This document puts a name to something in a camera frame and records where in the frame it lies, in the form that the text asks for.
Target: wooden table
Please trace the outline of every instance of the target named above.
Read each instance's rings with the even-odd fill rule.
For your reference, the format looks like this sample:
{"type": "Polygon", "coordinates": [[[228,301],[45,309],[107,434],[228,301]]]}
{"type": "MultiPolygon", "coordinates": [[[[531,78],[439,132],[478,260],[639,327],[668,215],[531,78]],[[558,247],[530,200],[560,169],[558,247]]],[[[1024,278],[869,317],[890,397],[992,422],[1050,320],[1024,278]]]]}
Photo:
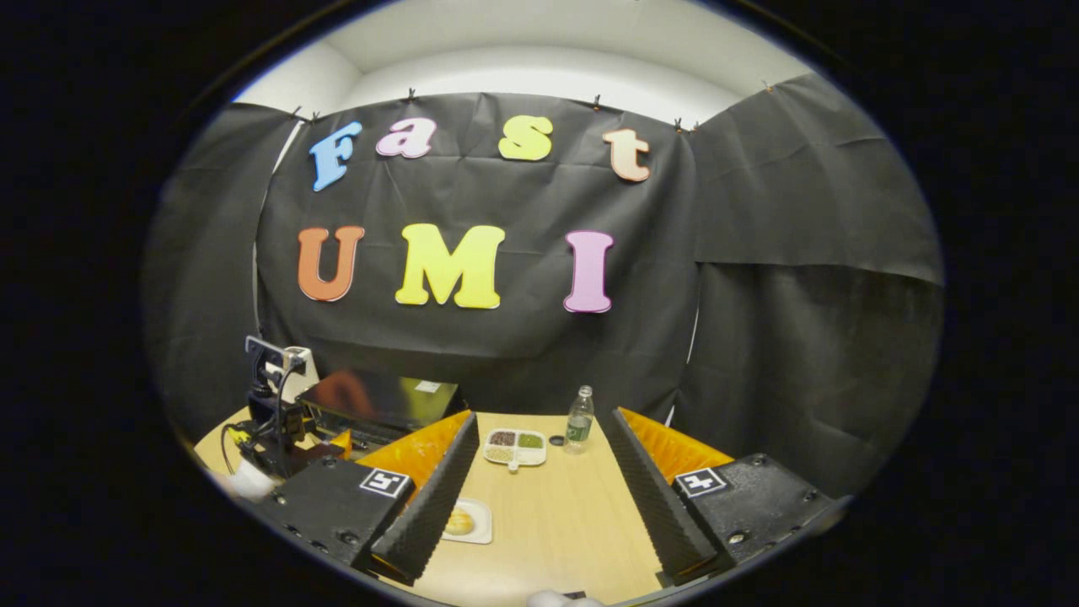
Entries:
{"type": "MultiPolygon", "coordinates": [[[[476,416],[481,441],[494,428],[565,433],[565,416],[476,416]]],[[[245,417],[246,411],[226,423],[245,417]]],[[[195,453],[211,470],[224,471],[219,433],[220,427],[203,438],[195,453]]],[[[478,450],[460,497],[491,509],[491,543],[441,540],[414,587],[383,581],[469,607],[523,607],[545,589],[584,591],[606,605],[659,591],[659,558],[598,424],[588,442],[581,455],[548,445],[545,464],[522,466],[516,474],[478,450]]],[[[235,468],[240,454],[227,441],[230,449],[235,468]]]]}

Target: foam letter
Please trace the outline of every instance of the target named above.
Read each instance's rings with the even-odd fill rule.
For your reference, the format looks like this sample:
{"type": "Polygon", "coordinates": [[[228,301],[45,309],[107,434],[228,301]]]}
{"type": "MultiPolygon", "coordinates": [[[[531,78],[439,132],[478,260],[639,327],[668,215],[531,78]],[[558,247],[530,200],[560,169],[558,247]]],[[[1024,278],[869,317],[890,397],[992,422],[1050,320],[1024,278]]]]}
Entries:
{"type": "Polygon", "coordinates": [[[408,240],[405,261],[405,279],[396,293],[398,303],[423,306],[427,291],[423,276],[435,294],[435,300],[446,303],[461,278],[461,290],[453,302],[462,308],[493,311],[502,300],[494,291],[494,256],[506,232],[494,225],[476,225],[465,233],[461,244],[450,254],[438,225],[412,223],[401,230],[408,240]]]}
{"type": "Polygon", "coordinates": [[[311,146],[310,153],[315,156],[316,192],[344,176],[344,166],[338,164],[338,158],[352,157],[350,137],[358,135],[360,129],[358,122],[351,122],[344,128],[311,146]]]}
{"type": "Polygon", "coordinates": [[[503,157],[540,160],[550,153],[547,135],[552,130],[555,125],[546,118],[515,115],[502,127],[506,136],[498,141],[498,151],[503,157]]]}
{"type": "Polygon", "coordinates": [[[374,146],[382,155],[401,154],[405,157],[420,157],[431,151],[431,136],[438,126],[427,118],[409,118],[390,127],[390,133],[374,146]]]}
{"type": "Polygon", "coordinates": [[[637,164],[637,152],[648,151],[648,142],[637,138],[630,128],[603,134],[603,140],[611,143],[611,168],[623,179],[643,181],[652,174],[647,166],[637,164]]]}
{"type": "Polygon", "coordinates": [[[364,227],[338,227],[333,234],[341,243],[341,248],[338,249],[338,272],[332,280],[326,281],[318,277],[318,258],[323,252],[323,243],[329,235],[329,230],[324,227],[308,227],[300,232],[300,290],[315,301],[337,301],[349,292],[356,262],[356,243],[364,237],[364,227]]]}
{"type": "Polygon", "coordinates": [[[573,290],[562,306],[570,313],[606,313],[611,299],[603,292],[603,266],[614,238],[585,230],[565,234],[565,240],[573,247],[573,290]]]}

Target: letter m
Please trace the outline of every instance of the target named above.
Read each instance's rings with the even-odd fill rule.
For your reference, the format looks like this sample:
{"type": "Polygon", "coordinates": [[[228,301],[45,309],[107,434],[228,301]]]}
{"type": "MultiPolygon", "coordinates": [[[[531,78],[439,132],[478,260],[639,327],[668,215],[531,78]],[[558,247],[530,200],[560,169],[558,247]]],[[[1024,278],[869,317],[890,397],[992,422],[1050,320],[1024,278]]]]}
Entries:
{"type": "Polygon", "coordinates": [[[408,240],[408,258],[404,284],[396,293],[399,303],[423,306],[427,302],[428,294],[423,288],[426,275],[439,303],[446,303],[460,279],[461,289],[453,296],[457,306],[483,311],[498,307],[501,298],[494,291],[494,258],[498,243],[506,237],[505,231],[494,225],[475,225],[461,238],[452,254],[438,226],[432,223],[406,225],[401,235],[408,240]]]}

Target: white dish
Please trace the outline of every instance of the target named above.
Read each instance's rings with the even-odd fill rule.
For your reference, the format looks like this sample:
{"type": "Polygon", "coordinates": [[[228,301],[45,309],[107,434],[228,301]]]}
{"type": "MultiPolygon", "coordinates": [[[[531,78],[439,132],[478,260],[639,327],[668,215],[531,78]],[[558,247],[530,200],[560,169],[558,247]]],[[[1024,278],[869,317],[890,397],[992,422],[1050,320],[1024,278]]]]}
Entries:
{"type": "Polygon", "coordinates": [[[456,508],[464,510],[468,516],[473,518],[473,530],[463,536],[454,536],[442,532],[442,539],[467,543],[491,543],[493,536],[491,530],[491,509],[481,501],[468,498],[457,498],[456,508]]]}
{"type": "Polygon", "coordinates": [[[494,430],[487,433],[487,440],[483,441],[483,458],[488,461],[494,464],[505,464],[509,467],[510,472],[517,472],[519,466],[540,466],[541,464],[547,461],[547,438],[538,432],[533,432],[531,430],[515,430],[513,428],[495,428],[494,430]],[[491,443],[491,438],[494,437],[496,432],[508,432],[514,436],[513,445],[495,445],[491,443]],[[521,436],[536,437],[540,439],[540,447],[520,447],[517,443],[520,441],[521,436]],[[498,455],[508,455],[506,457],[497,457],[498,455]]]}

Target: green label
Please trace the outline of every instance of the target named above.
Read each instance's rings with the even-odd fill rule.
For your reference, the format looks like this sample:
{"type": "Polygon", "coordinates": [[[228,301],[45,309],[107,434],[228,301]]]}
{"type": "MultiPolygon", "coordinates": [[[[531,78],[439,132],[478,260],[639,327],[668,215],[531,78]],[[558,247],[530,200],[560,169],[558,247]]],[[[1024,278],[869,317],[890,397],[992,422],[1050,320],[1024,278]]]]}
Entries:
{"type": "Polygon", "coordinates": [[[581,442],[588,438],[588,431],[592,428],[592,420],[588,420],[584,426],[568,425],[565,428],[565,440],[581,442]]]}

